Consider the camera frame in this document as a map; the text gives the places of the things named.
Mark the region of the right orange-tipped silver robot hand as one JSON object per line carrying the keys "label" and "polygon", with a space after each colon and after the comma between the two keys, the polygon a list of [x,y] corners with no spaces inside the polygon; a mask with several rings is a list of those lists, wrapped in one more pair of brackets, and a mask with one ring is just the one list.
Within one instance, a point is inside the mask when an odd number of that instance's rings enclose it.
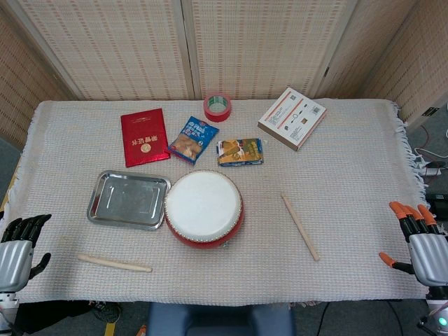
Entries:
{"label": "right orange-tipped silver robot hand", "polygon": [[390,268],[414,275],[429,288],[447,286],[447,235],[442,234],[434,215],[422,204],[416,209],[397,201],[389,203],[400,224],[410,262],[398,262],[384,252],[380,259]]}

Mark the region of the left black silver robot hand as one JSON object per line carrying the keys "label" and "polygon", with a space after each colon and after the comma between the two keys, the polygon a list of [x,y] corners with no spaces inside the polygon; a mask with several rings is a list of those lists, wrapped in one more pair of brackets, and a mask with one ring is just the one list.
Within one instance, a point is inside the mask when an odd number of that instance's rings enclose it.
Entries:
{"label": "left black silver robot hand", "polygon": [[32,266],[34,249],[51,214],[16,218],[8,224],[1,238],[1,293],[16,293],[48,266],[51,253]]}

